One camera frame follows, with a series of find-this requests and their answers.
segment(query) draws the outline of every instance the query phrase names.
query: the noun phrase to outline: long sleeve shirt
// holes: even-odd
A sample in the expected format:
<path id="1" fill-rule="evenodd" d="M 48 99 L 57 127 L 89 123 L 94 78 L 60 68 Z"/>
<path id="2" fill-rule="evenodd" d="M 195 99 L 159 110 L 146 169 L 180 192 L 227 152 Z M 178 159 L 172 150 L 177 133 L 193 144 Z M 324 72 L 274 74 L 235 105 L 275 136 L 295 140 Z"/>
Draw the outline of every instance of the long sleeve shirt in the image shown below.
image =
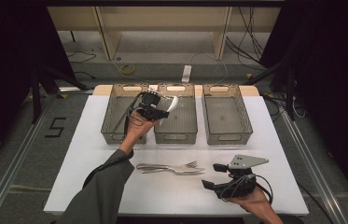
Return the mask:
<path id="1" fill-rule="evenodd" d="M 125 156 L 118 149 L 108 160 Z M 57 223 L 116 223 L 124 185 L 133 169 L 129 161 L 123 161 L 96 173 L 90 183 L 72 199 Z"/>

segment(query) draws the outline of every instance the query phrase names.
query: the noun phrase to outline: human hand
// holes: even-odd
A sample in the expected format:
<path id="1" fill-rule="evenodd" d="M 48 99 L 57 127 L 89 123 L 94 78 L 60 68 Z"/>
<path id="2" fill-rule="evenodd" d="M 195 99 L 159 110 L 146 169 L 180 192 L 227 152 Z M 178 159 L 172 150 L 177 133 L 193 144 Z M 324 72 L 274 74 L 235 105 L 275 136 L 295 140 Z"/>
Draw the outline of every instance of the human hand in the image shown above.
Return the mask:
<path id="1" fill-rule="evenodd" d="M 255 187 L 255 190 L 240 198 L 228 198 L 228 202 L 239 204 L 244 210 L 262 220 L 265 224 L 281 224 L 282 220 L 273 211 L 263 190 Z"/>
<path id="2" fill-rule="evenodd" d="M 145 135 L 150 129 L 159 124 L 158 120 L 148 120 L 142 117 L 138 112 L 133 111 L 129 117 L 127 135 L 121 143 L 119 149 L 130 155 L 133 146 L 142 135 Z"/>

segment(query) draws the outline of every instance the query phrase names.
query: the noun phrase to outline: black strap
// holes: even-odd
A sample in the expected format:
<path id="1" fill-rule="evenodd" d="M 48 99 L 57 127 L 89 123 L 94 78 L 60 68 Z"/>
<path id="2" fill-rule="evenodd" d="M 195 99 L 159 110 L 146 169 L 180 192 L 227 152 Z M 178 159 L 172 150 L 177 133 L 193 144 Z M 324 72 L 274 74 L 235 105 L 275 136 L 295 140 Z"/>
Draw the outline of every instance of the black strap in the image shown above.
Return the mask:
<path id="1" fill-rule="evenodd" d="M 87 176 L 86 180 L 84 181 L 83 188 L 86 188 L 86 186 L 90 183 L 90 181 L 92 180 L 92 178 L 94 177 L 94 175 L 96 173 L 98 173 L 98 172 L 100 172 L 100 171 L 102 171 L 102 170 L 104 170 L 107 167 L 110 167 L 112 165 L 118 164 L 118 163 L 123 162 L 123 161 L 127 161 L 132 157 L 133 157 L 133 151 L 131 151 L 129 156 L 119 157 L 119 158 L 114 159 L 112 161 L 106 161 L 104 164 L 98 166 L 93 171 L 91 171 L 91 173 Z"/>

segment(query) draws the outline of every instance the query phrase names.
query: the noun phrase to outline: transparent plastic bin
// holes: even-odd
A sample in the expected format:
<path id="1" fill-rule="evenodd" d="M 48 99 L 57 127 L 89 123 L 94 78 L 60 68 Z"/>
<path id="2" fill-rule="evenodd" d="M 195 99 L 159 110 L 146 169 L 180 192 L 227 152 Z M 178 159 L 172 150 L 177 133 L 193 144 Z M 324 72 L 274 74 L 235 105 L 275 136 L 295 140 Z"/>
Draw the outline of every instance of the transparent plastic bin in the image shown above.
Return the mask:
<path id="1" fill-rule="evenodd" d="M 162 96 L 157 108 L 167 110 L 175 96 L 178 107 L 160 126 L 154 128 L 157 144 L 195 144 L 197 137 L 197 111 L 192 84 L 159 84 Z"/>
<path id="2" fill-rule="evenodd" d="M 203 85 L 208 145 L 245 145 L 253 129 L 238 85 Z"/>
<path id="3" fill-rule="evenodd" d="M 120 144 L 124 137 L 125 114 L 128 107 L 141 91 L 147 91 L 147 84 L 115 84 L 110 94 L 109 103 L 104 115 L 101 133 L 107 144 Z M 139 97 L 135 106 L 142 100 Z M 138 144 L 145 144 L 146 137 L 142 136 Z"/>

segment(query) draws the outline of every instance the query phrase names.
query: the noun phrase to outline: white table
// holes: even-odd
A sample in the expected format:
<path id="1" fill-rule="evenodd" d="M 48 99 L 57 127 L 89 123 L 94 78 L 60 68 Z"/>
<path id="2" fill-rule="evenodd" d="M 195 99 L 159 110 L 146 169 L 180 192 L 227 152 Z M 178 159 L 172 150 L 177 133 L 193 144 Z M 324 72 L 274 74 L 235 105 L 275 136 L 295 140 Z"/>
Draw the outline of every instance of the white table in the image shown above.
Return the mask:
<path id="1" fill-rule="evenodd" d="M 89 97 L 77 125 L 63 166 L 54 183 L 44 211 L 61 214 L 81 190 L 86 176 L 116 150 L 101 134 L 109 96 Z M 236 154 L 269 159 L 253 167 L 257 175 L 268 179 L 273 189 L 273 209 L 280 214 L 305 216 L 309 213 L 301 196 L 285 153 L 272 125 L 267 107 L 259 96 L 244 97 L 253 127 L 245 146 L 208 146 L 202 113 L 201 96 L 196 96 L 198 134 L 195 145 L 157 145 L 151 130 L 145 145 L 136 145 L 131 162 L 184 164 L 197 161 L 205 168 L 198 175 L 177 175 L 160 172 L 143 175 L 133 172 L 123 193 L 119 213 L 123 216 L 187 216 L 240 217 L 248 215 L 240 206 L 218 200 L 215 193 L 204 189 L 202 179 L 216 184 L 230 181 L 228 174 L 215 172 L 213 163 L 228 164 Z M 258 178 L 258 183 L 268 189 Z"/>

